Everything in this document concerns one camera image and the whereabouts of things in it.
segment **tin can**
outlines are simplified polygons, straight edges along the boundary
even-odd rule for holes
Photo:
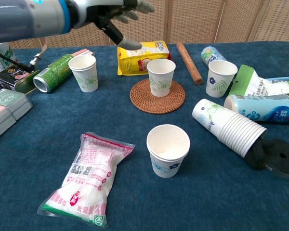
[[[0,87],[27,94],[35,89],[33,77],[38,73],[39,71],[29,73],[12,65],[0,71]]]
[[[225,60],[223,55],[215,47],[206,47],[201,52],[201,59],[207,67],[213,60]]]
[[[71,54],[66,54],[34,76],[33,83],[37,89],[49,93],[59,86],[72,73],[68,66],[68,61],[72,58]]]
[[[12,59],[14,61],[18,61],[15,54],[13,53],[10,45],[5,42],[5,43],[0,43],[0,54],[4,55],[5,57]],[[9,61],[6,61],[2,58],[0,58],[0,71],[5,70],[6,68],[12,66],[13,64],[10,63]]]

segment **blue bottle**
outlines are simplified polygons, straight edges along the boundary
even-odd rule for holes
[[[285,123],[289,121],[289,96],[228,95],[224,107],[253,121]]]

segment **white paper cup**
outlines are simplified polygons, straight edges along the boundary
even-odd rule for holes
[[[256,132],[259,127],[252,124],[247,132],[240,131],[233,135],[230,140],[232,140],[228,147],[234,150],[236,153],[241,155],[242,146],[250,139],[250,137]]]
[[[245,157],[246,153],[248,150],[251,148],[251,146],[256,142],[256,140],[259,137],[262,137],[266,134],[267,129],[264,127],[259,127],[251,136],[250,139],[247,140],[244,144],[243,147],[239,150],[239,153],[242,157]]]
[[[80,89],[93,92],[98,89],[96,59],[92,55],[78,55],[68,62]]]
[[[12,59],[13,61],[18,61],[9,43],[7,42],[0,43],[0,54],[4,55],[7,58]],[[3,71],[4,69],[12,65],[13,65],[12,63],[0,57],[0,71]]]
[[[248,149],[265,131],[263,126],[240,115],[223,128],[219,140],[244,158]]]
[[[149,73],[151,93],[157,97],[167,96],[170,92],[176,65],[169,59],[154,59],[146,66]]]
[[[230,129],[230,125],[235,123],[237,120],[240,120],[240,114],[235,114],[228,122],[224,125],[218,140],[224,143],[225,134],[227,134],[228,130]]]
[[[233,145],[236,145],[237,141],[242,139],[242,136],[247,134],[253,127],[255,127],[255,125],[250,123],[250,121],[238,121],[228,133],[228,139],[225,141],[225,144],[232,148]]]
[[[192,112],[193,118],[217,138],[224,125],[237,114],[207,99],[200,100]]]
[[[214,98],[223,97],[237,73],[237,66],[225,60],[209,63],[206,93]]]
[[[160,177],[173,177],[189,152],[190,139],[180,127],[163,124],[153,128],[147,136],[153,171]]]

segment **background wall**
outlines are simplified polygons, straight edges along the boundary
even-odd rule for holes
[[[289,0],[149,0],[155,13],[138,21],[113,23],[136,41],[214,43],[289,41]],[[47,37],[49,47],[108,46],[113,42],[94,24]],[[37,39],[11,42],[12,48],[40,47]]]

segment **black rubber disc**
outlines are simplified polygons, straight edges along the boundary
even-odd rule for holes
[[[273,139],[274,147],[265,149],[265,165],[274,174],[289,179],[289,143]]]

